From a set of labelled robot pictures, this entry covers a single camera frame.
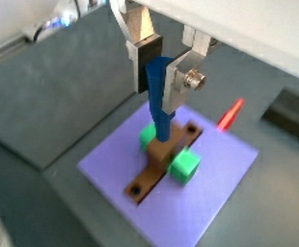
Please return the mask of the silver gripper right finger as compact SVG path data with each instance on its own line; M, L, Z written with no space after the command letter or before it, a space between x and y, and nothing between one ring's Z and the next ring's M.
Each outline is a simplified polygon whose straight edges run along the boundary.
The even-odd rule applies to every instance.
M205 86L202 63L219 45L214 37L190 26L185 26L182 42L190 49L173 59L166 71L163 110L167 114L185 103L189 90L198 91Z

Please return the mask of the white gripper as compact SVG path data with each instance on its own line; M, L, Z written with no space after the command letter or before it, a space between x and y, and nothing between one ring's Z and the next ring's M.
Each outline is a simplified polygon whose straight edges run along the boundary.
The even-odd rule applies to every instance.
M299 78L299 0L134 0Z

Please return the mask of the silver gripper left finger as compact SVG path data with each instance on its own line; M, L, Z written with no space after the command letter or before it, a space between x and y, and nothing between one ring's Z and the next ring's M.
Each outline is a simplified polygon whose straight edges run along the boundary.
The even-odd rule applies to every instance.
M133 61L134 90L147 91L147 63L162 55L163 37L155 32L149 8L133 0L110 0L110 6L127 40Z

